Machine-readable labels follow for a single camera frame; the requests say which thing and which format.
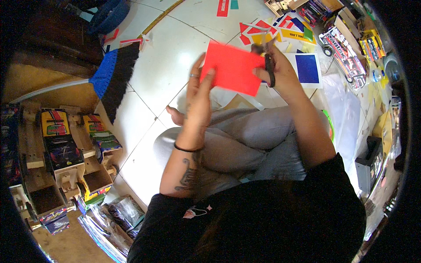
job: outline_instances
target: black broom bristles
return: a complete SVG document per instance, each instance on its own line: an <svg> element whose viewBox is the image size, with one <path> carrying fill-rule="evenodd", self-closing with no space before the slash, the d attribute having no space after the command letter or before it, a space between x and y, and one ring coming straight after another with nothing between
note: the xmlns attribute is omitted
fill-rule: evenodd
<svg viewBox="0 0 421 263"><path fill-rule="evenodd" d="M111 80L104 96L101 98L111 124L114 124L117 109L123 100L128 81L133 74L134 64L139 57L139 45L140 42L135 42L127 47L120 48L117 52L117 61Z"/></svg>

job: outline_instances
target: black scissors handle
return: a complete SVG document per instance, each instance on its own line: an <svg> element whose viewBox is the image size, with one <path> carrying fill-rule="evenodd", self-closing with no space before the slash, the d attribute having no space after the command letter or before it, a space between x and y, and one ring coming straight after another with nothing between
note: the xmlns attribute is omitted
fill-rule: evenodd
<svg viewBox="0 0 421 263"><path fill-rule="evenodd" d="M270 77L269 87L273 88L275 86L275 75L273 74L273 63L272 63L272 59L267 53L264 55L264 62L265 62L265 69L269 73L269 77Z"/></svg>

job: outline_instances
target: hair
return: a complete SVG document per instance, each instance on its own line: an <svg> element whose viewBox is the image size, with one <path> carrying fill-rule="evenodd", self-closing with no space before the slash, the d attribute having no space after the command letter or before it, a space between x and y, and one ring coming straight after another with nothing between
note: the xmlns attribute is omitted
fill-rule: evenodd
<svg viewBox="0 0 421 263"><path fill-rule="evenodd" d="M289 213L294 215L294 220L301 222L302 224L308 224L310 219L311 211L307 205L305 199L297 198L296 195L292 193L293 181L284 181L284 183L277 183L279 187L275 188L269 192L274 198L279 198L279 191L285 193L285 199L282 202L286 202L289 208ZM226 248L221 245L221 239L224 237L225 233L225 222L230 217L230 211L232 211L232 203L224 202L219 208L219 215L212 219L212 221L207 226L204 234L199 239L193 254L185 262L209 262L209 261L226 261L228 260L224 256ZM230 240L231 244L238 242L238 240ZM247 259L242 257L243 255L233 255L230 254L231 258L236 258L237 261L261 261L261 256L259 251L253 253Z"/></svg>

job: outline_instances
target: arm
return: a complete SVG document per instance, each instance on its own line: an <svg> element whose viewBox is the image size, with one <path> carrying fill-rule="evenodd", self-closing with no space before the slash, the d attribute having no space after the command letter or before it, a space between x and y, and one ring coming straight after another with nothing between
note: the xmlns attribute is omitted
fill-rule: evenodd
<svg viewBox="0 0 421 263"><path fill-rule="evenodd" d="M182 131L176 139L174 148L161 178L160 193L170 197L191 197L196 184L196 171L199 166L199 152L204 145L205 130L211 119L209 92L215 71L211 69L202 83L199 83L200 64L203 54L194 64L187 85L186 119Z"/></svg>
<svg viewBox="0 0 421 263"><path fill-rule="evenodd" d="M329 135L323 128L317 110L299 82L288 59L273 45L267 45L267 52L275 60L275 89L291 108L297 131L298 148L306 168L312 168L335 156L335 149ZM256 68L255 75L270 83L269 73Z"/></svg>

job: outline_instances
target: broom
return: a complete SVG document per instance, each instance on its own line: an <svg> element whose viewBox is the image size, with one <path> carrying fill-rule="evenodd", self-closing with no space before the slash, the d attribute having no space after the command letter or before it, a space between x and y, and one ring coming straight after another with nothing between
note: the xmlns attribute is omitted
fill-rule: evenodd
<svg viewBox="0 0 421 263"><path fill-rule="evenodd" d="M135 42L129 46L105 53L104 59L92 78L36 90L10 103L18 103L35 95L59 88L92 83L95 93L101 100L111 124L113 124L117 109L126 93L127 83L132 76L134 64L139 57L139 46L140 42Z"/></svg>

